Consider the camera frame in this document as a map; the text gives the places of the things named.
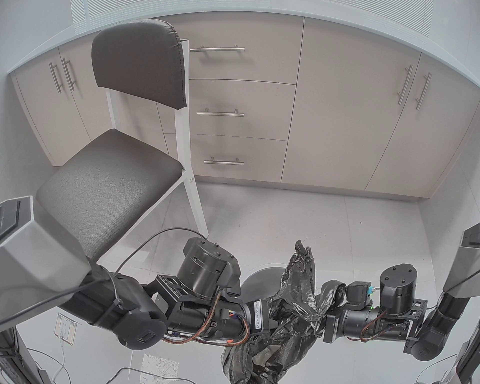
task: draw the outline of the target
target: floor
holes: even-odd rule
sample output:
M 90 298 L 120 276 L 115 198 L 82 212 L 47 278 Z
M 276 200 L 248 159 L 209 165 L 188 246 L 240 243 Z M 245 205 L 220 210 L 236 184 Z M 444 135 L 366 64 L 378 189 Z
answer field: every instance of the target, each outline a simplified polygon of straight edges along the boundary
M 317 288 L 330 279 L 347 284 L 367 280 L 378 286 L 385 268 L 410 263 L 418 271 L 416 296 L 429 303 L 436 301 L 432 260 L 416 203 L 213 183 L 198 183 L 198 190 L 209 240 L 237 257 L 242 278 L 261 265 L 288 263 L 295 241 L 301 239 L 312 248 Z M 172 226 L 196 228 L 182 186 L 99 263 L 115 270 L 148 236 Z M 157 273 L 175 274 L 189 237 L 182 231 L 162 234 L 122 272 L 141 283 L 153 280 Z M 179 377 L 199 384 L 226 384 L 219 360 L 221 352 L 221 348 L 196 343 L 158 343 L 146 351 L 134 352 L 132 366 L 140 368 L 143 353 L 147 353 L 179 362 Z M 340 339 L 329 345 L 319 340 L 282 383 L 313 384 L 322 378 L 325 383 L 370 384 L 384 382 L 388 377 L 390 383 L 407 384 L 414 383 L 427 366 L 403 354 L 402 345 L 395 342 L 365 344 Z M 426 371 L 421 379 L 433 381 L 433 372 Z M 138 383 L 138 376 L 132 374 L 130 382 Z

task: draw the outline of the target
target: chair leg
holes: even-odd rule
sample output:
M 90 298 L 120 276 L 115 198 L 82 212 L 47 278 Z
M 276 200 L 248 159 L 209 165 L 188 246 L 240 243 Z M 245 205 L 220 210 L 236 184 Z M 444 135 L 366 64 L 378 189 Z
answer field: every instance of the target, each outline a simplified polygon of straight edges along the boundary
M 198 195 L 197 183 L 195 182 L 193 172 L 189 172 L 189 175 L 183 184 L 187 191 L 188 201 L 192 207 L 193 217 L 195 218 L 198 231 L 205 237 L 208 237 L 207 223 L 205 222 L 204 211 L 202 209 L 202 204 L 200 203 L 200 196 Z

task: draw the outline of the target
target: white blind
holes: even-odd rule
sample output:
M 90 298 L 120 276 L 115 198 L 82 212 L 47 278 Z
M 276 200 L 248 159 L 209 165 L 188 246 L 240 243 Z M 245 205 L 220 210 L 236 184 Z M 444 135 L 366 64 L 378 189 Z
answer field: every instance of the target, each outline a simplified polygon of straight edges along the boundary
M 433 0 L 328 0 L 371 12 L 428 36 Z M 267 9 L 270 0 L 70 0 L 75 34 L 122 20 L 155 16 L 181 8 Z

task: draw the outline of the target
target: cabinet handle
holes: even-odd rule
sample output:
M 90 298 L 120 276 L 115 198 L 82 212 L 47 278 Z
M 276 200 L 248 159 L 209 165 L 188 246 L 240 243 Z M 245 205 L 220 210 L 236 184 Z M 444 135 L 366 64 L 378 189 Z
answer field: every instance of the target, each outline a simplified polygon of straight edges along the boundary
M 237 116 L 243 117 L 244 113 L 240 113 L 238 109 L 235 112 L 210 112 L 208 108 L 205 108 L 205 111 L 197 112 L 198 116 Z
M 226 164 L 226 165 L 243 165 L 243 161 L 236 159 L 235 161 L 219 161 L 213 160 L 213 157 L 210 160 L 204 160 L 205 164 Z
M 400 99 L 398 100 L 398 105 L 402 104 L 403 101 L 403 96 L 405 96 L 405 92 L 407 91 L 408 88 L 408 82 L 410 81 L 410 77 L 412 76 L 413 72 L 413 65 L 410 65 L 408 68 L 405 68 L 407 71 L 407 78 L 405 79 L 405 83 L 403 84 L 402 92 L 397 92 L 397 94 L 400 96 Z
M 245 47 L 239 47 L 238 45 L 233 47 L 204 47 L 203 45 L 200 45 L 199 48 L 190 48 L 190 52 L 243 52 L 244 50 Z
M 61 89 L 63 87 L 63 84 L 59 84 L 59 81 L 57 79 L 57 75 L 55 74 L 55 71 L 54 71 L 54 68 L 56 68 L 57 65 L 53 65 L 51 62 L 50 62 L 50 71 L 52 72 L 52 76 L 53 76 L 53 81 L 55 82 L 55 86 L 57 88 L 57 91 L 58 93 L 60 94 L 61 93 Z
M 425 97 L 425 92 L 427 91 L 428 84 L 430 83 L 430 79 L 432 78 L 432 74 L 428 72 L 428 76 L 423 75 L 423 77 L 426 79 L 425 85 L 423 86 L 423 90 L 421 92 L 420 98 L 415 99 L 417 101 L 417 110 L 420 109 L 421 102 L 423 101 L 423 98 Z
M 65 58 L 62 57 L 61 58 L 61 64 L 62 64 L 62 67 L 63 67 L 63 71 L 65 72 L 65 77 L 67 78 L 67 82 L 68 82 L 68 87 L 70 88 L 70 90 L 73 92 L 75 90 L 75 88 L 73 87 L 74 84 L 77 84 L 76 81 L 72 81 L 72 77 L 70 76 L 70 72 L 68 72 L 68 67 L 67 67 L 67 64 L 70 63 L 70 60 L 68 61 L 65 61 Z

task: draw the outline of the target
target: wall outlet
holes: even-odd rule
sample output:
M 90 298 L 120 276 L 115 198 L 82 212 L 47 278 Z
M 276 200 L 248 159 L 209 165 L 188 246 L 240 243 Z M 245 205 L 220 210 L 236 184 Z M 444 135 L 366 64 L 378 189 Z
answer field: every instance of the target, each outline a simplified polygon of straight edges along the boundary
M 55 336 L 60 337 L 63 341 L 73 345 L 76 330 L 77 322 L 59 313 L 57 316 L 57 323 L 55 324 Z

